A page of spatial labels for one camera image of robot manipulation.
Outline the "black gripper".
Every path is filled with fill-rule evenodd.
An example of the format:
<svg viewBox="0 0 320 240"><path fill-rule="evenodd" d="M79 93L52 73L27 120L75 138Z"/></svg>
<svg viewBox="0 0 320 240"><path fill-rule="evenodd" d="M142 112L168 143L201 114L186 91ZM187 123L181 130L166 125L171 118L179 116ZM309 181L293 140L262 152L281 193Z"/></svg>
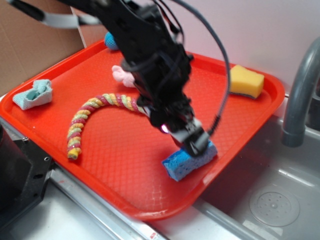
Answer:
<svg viewBox="0 0 320 240"><path fill-rule="evenodd" d="M201 156L208 147L209 135L196 119L191 99L185 94L170 97L168 102L152 101L140 95L137 101L149 117L151 125L171 135L175 145L192 157Z"/></svg>

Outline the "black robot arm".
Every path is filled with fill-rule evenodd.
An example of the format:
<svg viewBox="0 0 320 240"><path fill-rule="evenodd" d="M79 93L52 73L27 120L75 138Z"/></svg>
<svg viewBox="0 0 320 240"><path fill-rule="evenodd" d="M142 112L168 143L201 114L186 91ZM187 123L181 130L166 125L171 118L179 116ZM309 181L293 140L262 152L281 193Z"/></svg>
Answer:
<svg viewBox="0 0 320 240"><path fill-rule="evenodd" d="M67 0L85 16L48 13L21 0L10 4L33 19L54 28L103 25L123 55L122 68L134 78L142 107L155 128L166 127L175 143L192 156L202 155L209 134L195 118L183 88L191 73L192 56L169 33L155 4L132 0Z"/></svg>

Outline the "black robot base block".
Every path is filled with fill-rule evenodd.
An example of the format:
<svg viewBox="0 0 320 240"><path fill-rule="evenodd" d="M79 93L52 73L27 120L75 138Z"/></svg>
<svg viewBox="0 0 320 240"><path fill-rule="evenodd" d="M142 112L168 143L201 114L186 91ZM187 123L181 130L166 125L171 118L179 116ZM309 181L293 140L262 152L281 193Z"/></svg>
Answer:
<svg viewBox="0 0 320 240"><path fill-rule="evenodd" d="M0 127L0 229L44 198L52 157L28 138L13 140Z"/></svg>

